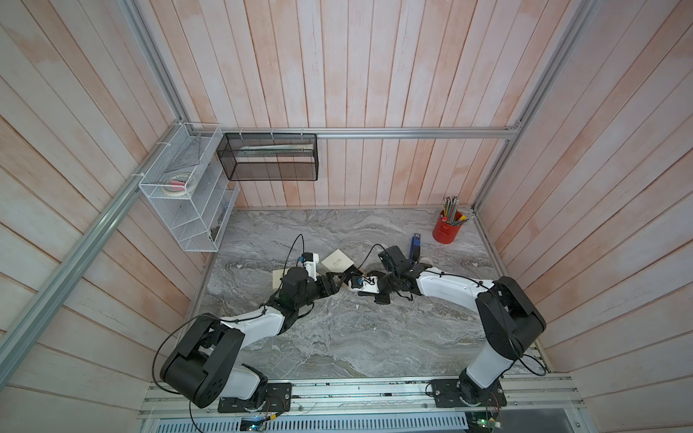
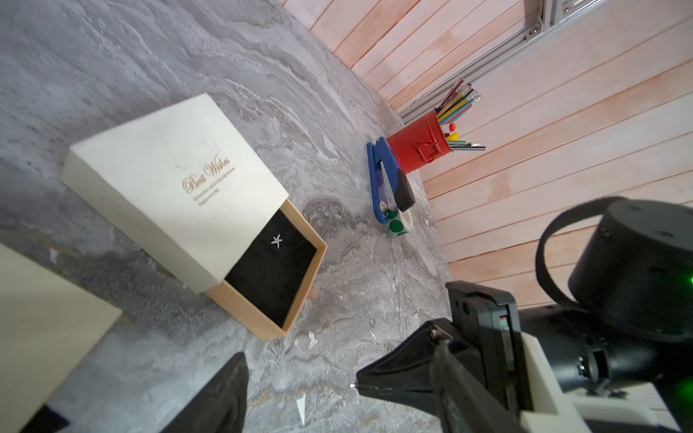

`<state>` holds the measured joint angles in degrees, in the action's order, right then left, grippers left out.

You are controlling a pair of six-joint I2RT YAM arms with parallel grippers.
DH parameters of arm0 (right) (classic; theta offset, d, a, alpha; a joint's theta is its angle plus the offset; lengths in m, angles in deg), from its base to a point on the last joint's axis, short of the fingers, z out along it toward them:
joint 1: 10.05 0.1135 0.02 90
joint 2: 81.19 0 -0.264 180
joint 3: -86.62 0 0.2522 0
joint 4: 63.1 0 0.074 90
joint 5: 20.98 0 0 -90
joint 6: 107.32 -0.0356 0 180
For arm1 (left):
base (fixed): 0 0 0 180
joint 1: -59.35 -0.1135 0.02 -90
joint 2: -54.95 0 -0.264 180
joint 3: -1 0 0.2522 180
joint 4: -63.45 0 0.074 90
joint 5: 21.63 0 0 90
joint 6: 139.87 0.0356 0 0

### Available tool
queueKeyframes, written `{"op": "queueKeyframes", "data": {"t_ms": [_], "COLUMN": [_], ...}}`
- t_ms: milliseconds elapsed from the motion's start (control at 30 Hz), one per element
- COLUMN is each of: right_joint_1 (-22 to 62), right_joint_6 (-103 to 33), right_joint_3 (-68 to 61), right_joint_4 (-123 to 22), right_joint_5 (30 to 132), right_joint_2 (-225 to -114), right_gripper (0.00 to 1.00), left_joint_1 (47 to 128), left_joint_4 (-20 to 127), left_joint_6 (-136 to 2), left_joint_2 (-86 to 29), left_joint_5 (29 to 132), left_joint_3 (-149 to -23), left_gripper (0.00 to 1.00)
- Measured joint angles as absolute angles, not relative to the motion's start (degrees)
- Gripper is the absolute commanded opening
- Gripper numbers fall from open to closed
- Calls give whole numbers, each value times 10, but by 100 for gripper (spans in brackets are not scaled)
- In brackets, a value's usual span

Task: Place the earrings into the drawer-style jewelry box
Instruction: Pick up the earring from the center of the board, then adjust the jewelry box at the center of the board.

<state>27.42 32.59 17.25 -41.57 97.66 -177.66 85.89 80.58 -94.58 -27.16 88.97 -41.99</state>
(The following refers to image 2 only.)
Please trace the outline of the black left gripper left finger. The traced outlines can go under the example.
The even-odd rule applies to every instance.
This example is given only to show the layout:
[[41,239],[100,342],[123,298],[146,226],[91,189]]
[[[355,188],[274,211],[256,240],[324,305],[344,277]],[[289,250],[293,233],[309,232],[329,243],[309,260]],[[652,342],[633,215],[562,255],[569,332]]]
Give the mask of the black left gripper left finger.
[[162,432],[242,432],[248,383],[247,359],[238,352]]

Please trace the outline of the cream small gift box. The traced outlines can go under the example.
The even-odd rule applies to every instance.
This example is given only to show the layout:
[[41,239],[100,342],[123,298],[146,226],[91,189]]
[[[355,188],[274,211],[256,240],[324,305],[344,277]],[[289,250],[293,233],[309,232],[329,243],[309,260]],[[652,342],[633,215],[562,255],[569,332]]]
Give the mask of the cream small gift box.
[[328,247],[211,96],[70,146],[61,178],[259,339],[290,334]]

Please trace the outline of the cream drawer jewelry box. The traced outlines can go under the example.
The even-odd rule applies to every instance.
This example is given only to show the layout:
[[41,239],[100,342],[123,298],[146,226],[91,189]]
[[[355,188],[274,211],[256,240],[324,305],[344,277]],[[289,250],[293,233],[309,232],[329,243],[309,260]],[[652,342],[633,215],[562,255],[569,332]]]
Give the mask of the cream drawer jewelry box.
[[22,431],[121,314],[2,246],[2,431]]

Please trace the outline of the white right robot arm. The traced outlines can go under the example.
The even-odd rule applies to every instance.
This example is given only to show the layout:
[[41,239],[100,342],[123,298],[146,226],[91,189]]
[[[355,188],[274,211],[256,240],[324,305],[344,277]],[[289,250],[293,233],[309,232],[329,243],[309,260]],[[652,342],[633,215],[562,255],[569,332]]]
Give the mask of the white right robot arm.
[[447,284],[451,315],[425,322],[357,373],[364,397],[437,417],[446,432],[660,432],[626,388],[651,384],[692,429],[692,211],[607,197],[543,232],[536,279],[550,304]]

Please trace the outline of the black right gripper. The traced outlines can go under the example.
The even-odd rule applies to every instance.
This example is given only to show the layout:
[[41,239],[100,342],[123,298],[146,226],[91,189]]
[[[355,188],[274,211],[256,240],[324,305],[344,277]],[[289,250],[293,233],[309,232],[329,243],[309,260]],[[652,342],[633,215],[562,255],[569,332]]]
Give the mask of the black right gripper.
[[429,320],[392,352],[359,370],[358,393],[437,416],[430,374],[435,349],[460,338],[461,333],[480,353],[487,391],[515,416],[532,410],[514,296],[465,281],[451,281],[446,289],[453,323],[449,319]]

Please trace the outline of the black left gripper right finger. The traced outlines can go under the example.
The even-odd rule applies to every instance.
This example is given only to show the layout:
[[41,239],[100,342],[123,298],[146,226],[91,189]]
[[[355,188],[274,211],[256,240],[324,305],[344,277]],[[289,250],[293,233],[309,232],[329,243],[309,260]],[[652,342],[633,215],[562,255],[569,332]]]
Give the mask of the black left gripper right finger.
[[517,418],[451,354],[449,341],[438,343],[430,376],[443,432],[524,432]]

